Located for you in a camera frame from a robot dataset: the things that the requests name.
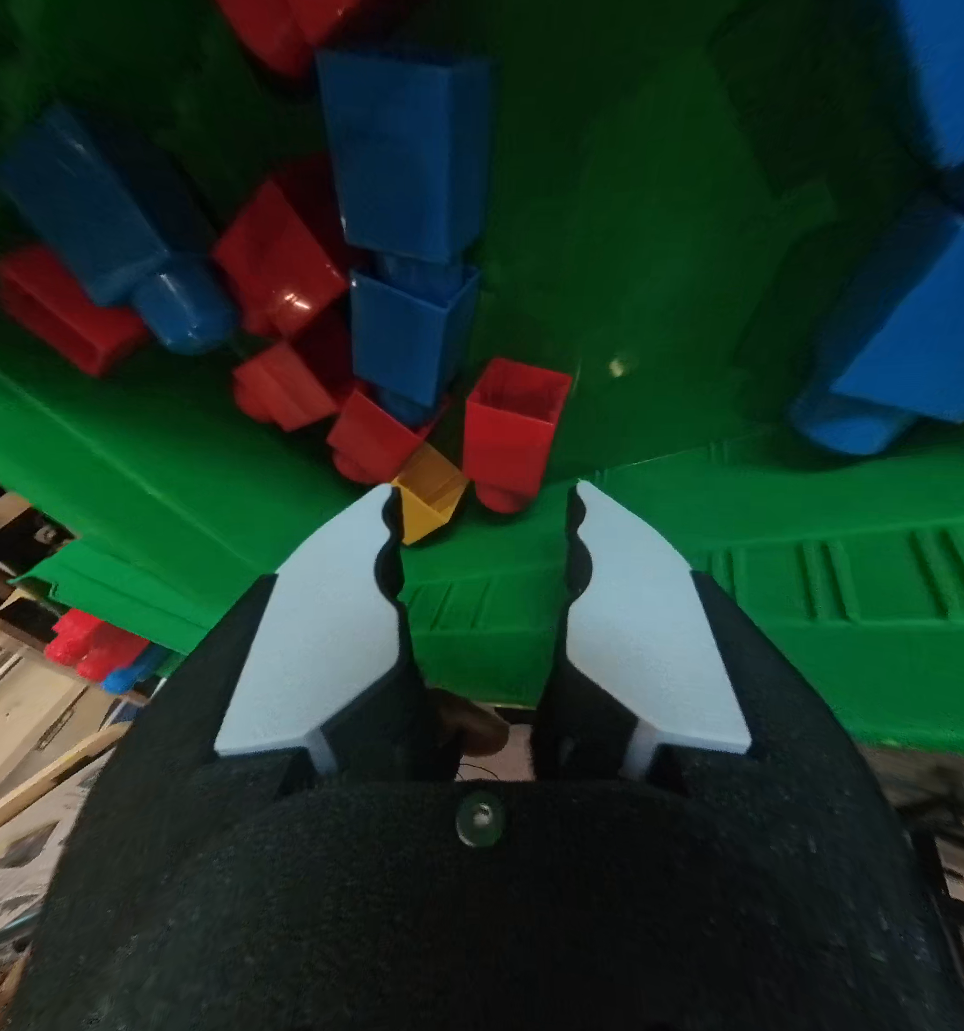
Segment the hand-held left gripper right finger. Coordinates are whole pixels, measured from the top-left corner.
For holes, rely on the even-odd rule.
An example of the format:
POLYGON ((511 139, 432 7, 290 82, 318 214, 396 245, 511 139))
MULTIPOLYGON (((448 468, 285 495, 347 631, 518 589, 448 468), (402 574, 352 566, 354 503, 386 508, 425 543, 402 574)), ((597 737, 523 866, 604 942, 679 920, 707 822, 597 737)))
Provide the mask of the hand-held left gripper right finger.
POLYGON ((577 483, 570 500, 581 585, 569 589, 564 657, 581 695, 561 719, 566 759, 644 780, 664 746, 747 754, 747 720, 687 559, 595 484, 577 483))

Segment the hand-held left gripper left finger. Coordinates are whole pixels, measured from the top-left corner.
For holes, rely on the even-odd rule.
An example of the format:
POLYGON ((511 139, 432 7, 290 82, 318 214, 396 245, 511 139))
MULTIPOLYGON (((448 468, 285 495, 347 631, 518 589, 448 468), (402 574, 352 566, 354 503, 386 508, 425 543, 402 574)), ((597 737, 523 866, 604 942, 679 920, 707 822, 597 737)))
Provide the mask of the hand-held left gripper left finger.
POLYGON ((397 490, 378 485, 279 566, 217 732, 218 758, 303 750, 318 774, 350 769, 335 720, 398 664, 397 603, 378 574, 397 516, 397 490))

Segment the green plastic bin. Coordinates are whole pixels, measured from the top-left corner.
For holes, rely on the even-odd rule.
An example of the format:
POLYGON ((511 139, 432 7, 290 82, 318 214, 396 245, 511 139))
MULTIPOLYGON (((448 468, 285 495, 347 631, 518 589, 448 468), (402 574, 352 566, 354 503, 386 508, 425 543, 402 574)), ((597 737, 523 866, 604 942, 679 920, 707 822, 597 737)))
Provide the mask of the green plastic bin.
MULTIPOLYGON (((426 676, 532 706, 580 476, 738 601, 866 743, 964 754, 964 425, 845 463, 783 421, 822 315, 923 178, 835 2, 432 2, 403 33, 494 65, 467 381, 574 379, 523 516, 467 498, 404 553, 426 676)), ((224 224, 321 146, 213 2, 0 2, 0 154, 49 101, 139 128, 224 224)), ((0 199, 0 252, 25 240, 0 199)), ((228 352, 92 380, 0 311, 0 483, 69 528, 54 600, 192 651, 353 499, 321 432, 231 399, 228 352)))

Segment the pile of building blocks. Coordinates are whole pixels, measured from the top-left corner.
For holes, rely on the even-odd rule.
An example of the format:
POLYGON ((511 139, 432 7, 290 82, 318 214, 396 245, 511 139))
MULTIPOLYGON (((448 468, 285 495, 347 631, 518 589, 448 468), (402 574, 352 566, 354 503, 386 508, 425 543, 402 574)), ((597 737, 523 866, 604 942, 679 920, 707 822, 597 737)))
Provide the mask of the pile of building blocks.
MULTIPOLYGON (((169 153, 231 223, 327 149, 363 250, 466 173, 448 65, 491 67, 472 362, 575 375, 554 477, 782 420, 810 330, 906 197, 964 162, 964 2, 378 2, 285 84, 215 2, 0 2, 0 159, 57 102, 169 153)), ((0 193, 0 251, 28 228, 0 193)))

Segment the person's left hand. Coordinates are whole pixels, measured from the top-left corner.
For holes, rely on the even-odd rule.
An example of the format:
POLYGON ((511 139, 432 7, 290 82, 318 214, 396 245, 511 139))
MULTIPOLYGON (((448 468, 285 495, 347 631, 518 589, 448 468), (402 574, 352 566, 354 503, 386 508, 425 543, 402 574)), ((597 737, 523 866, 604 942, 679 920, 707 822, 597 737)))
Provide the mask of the person's left hand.
POLYGON ((439 689, 432 691, 432 698, 442 740, 454 741, 463 756, 489 757, 508 744, 511 729, 501 716, 439 689))

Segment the blue building block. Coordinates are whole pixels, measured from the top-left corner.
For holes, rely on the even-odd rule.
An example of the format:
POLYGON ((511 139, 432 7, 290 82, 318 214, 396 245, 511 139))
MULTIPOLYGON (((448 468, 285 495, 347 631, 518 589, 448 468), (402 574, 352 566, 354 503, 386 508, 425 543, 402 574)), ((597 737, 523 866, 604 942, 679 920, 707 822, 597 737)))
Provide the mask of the blue building block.
POLYGON ((136 659, 110 672, 102 681, 102 689, 110 695, 123 695, 134 691, 138 685, 158 676, 158 670, 171 656, 168 648, 149 643, 139 652, 136 659))

